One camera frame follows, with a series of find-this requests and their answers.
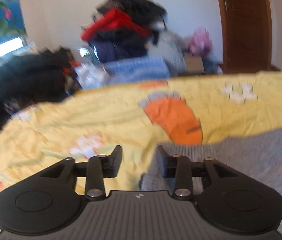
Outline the grey knit sweater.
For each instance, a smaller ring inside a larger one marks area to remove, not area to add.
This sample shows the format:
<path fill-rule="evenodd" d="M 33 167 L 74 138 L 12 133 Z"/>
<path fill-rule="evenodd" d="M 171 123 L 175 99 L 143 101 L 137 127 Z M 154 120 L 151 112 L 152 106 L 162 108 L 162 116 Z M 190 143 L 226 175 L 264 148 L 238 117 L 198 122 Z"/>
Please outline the grey knit sweater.
<path fill-rule="evenodd" d="M 282 127 L 250 137 L 230 137 L 201 146 L 163 143 L 167 154 L 180 154 L 201 162 L 212 157 L 273 188 L 282 196 Z M 282 221 L 278 228 L 282 234 Z"/>

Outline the black clothes heap left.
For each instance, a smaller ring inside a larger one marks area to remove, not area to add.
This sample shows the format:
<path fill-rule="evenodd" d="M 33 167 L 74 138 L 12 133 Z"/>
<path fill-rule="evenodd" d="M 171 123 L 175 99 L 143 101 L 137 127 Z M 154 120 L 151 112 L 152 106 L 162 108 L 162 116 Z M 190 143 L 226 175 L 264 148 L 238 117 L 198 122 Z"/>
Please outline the black clothes heap left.
<path fill-rule="evenodd" d="M 78 85 L 69 49 L 15 56 L 0 66 L 0 131 L 18 111 L 40 102 L 61 102 Z"/>

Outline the yellow carrot print bedspread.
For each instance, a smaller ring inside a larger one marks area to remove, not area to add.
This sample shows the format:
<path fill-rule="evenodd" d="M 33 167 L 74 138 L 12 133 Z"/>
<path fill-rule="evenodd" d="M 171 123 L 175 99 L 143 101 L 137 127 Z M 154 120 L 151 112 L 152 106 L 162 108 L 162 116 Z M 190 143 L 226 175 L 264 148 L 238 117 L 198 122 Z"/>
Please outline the yellow carrot print bedspread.
<path fill-rule="evenodd" d="M 0 131 L 0 191 L 72 157 L 120 145 L 123 162 L 106 190 L 135 190 L 157 144 L 212 144 L 282 127 L 282 72 L 176 78 L 79 92 L 40 103 Z"/>

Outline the white plastic bag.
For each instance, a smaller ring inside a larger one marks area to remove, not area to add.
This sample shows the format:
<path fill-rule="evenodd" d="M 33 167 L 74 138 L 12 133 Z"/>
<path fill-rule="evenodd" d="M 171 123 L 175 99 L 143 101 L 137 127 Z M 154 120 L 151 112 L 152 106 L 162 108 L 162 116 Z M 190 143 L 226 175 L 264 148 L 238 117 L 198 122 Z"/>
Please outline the white plastic bag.
<path fill-rule="evenodd" d="M 108 82 L 110 76 L 104 67 L 93 64 L 80 64 L 75 67 L 77 80 L 83 90 L 91 90 L 103 87 Z"/>

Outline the grey white fabric bundle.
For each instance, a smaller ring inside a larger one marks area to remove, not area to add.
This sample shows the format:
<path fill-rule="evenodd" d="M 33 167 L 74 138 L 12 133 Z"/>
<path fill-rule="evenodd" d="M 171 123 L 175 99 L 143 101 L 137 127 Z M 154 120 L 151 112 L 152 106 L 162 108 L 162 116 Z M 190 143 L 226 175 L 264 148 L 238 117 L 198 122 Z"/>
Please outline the grey white fabric bundle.
<path fill-rule="evenodd" d="M 183 51 L 181 48 L 181 38 L 169 30 L 160 31 L 157 43 L 154 40 L 148 42 L 148 56 L 161 57 L 168 67 L 170 75 L 178 76 L 187 70 Z"/>

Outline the dark navy garment in pile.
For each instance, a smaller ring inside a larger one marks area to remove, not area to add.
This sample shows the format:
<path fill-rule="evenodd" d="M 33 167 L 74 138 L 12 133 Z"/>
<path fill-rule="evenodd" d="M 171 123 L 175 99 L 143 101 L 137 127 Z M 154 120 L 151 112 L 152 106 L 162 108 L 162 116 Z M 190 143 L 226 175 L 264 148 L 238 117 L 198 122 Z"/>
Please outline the dark navy garment in pile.
<path fill-rule="evenodd" d="M 148 51 L 143 38 L 132 30 L 99 31 L 89 41 L 95 56 L 101 63 L 119 61 L 135 57 L 144 57 Z"/>

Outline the pink plastic bag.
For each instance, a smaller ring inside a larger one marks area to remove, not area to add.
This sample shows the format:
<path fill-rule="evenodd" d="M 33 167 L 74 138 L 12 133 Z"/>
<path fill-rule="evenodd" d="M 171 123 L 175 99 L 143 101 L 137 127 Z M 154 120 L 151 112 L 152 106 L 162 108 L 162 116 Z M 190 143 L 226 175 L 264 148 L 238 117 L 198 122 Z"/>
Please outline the pink plastic bag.
<path fill-rule="evenodd" d="M 206 56 L 212 50 L 212 40 L 205 28 L 195 29 L 193 35 L 188 38 L 187 47 L 193 56 Z"/>

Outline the red garment in pile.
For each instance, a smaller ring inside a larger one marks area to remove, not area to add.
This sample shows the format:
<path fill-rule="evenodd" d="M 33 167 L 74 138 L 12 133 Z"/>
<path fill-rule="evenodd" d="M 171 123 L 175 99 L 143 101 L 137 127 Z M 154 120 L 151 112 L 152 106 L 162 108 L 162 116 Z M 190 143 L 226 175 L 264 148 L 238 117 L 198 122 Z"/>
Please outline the red garment in pile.
<path fill-rule="evenodd" d="M 90 24 L 81 34 L 81 40 L 89 41 L 99 31 L 132 30 L 141 38 L 147 38 L 151 31 L 132 22 L 130 16 L 119 9 L 111 9 L 104 16 Z"/>

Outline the black garment atop pile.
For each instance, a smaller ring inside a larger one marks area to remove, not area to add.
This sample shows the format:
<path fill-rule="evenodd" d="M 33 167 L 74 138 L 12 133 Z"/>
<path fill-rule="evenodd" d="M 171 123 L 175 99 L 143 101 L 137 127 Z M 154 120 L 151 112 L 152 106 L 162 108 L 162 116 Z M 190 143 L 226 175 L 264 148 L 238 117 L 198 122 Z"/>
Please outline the black garment atop pile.
<path fill-rule="evenodd" d="M 143 27 L 160 21 L 165 25 L 166 10 L 150 0 L 107 0 L 96 7 L 102 15 L 111 9 L 123 11 L 130 16 L 132 22 Z"/>

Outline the brown wooden door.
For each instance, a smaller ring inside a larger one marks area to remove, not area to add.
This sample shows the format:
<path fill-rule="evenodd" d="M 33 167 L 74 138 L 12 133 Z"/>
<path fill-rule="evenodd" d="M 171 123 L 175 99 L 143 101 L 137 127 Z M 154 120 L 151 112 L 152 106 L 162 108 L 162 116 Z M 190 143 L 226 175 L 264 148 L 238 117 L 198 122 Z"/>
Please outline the brown wooden door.
<path fill-rule="evenodd" d="M 270 70 L 272 22 L 269 0 L 218 0 L 224 73 Z"/>

